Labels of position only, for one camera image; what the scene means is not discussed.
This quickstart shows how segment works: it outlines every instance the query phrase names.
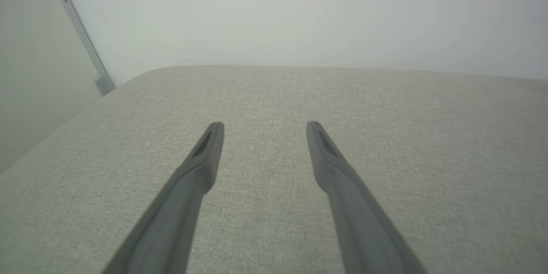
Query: gray wall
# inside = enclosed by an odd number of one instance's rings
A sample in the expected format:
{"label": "gray wall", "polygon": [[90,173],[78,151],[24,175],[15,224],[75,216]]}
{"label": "gray wall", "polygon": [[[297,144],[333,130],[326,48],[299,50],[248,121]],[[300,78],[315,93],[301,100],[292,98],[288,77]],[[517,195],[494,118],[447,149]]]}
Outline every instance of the gray wall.
{"label": "gray wall", "polygon": [[120,85],[178,65],[548,79],[547,0],[71,0]]}
{"label": "gray wall", "polygon": [[101,95],[59,0],[0,0],[0,173]]}

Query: beige fabric surface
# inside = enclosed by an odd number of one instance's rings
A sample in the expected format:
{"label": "beige fabric surface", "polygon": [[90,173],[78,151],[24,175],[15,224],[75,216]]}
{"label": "beige fabric surface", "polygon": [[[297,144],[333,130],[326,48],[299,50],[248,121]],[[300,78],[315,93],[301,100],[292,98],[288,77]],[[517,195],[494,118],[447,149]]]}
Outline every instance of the beige fabric surface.
{"label": "beige fabric surface", "polygon": [[548,272],[548,82],[339,68],[145,73],[0,176],[1,273],[100,273],[223,121],[188,273],[343,273],[319,121],[431,273]]}

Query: textured fabric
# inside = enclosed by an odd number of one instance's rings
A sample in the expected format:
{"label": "textured fabric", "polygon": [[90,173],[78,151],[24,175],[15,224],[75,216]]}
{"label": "textured fabric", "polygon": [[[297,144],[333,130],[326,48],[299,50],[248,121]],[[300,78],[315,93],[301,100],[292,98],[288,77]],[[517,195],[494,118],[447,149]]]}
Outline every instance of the textured fabric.
{"label": "textured fabric", "polygon": [[121,86],[0,176],[0,272],[99,273],[214,121],[188,273],[343,273],[319,121],[431,273],[548,272],[548,82],[176,67]]}

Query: white wall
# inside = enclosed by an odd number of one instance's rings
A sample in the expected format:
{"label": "white wall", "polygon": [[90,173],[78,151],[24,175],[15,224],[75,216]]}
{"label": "white wall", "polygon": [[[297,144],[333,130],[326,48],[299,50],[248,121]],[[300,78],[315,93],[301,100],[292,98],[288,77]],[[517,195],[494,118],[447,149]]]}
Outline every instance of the white wall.
{"label": "white wall", "polygon": [[0,0],[0,174],[101,95],[60,0]]}
{"label": "white wall", "polygon": [[72,1],[117,85],[196,64],[548,79],[547,0]]}

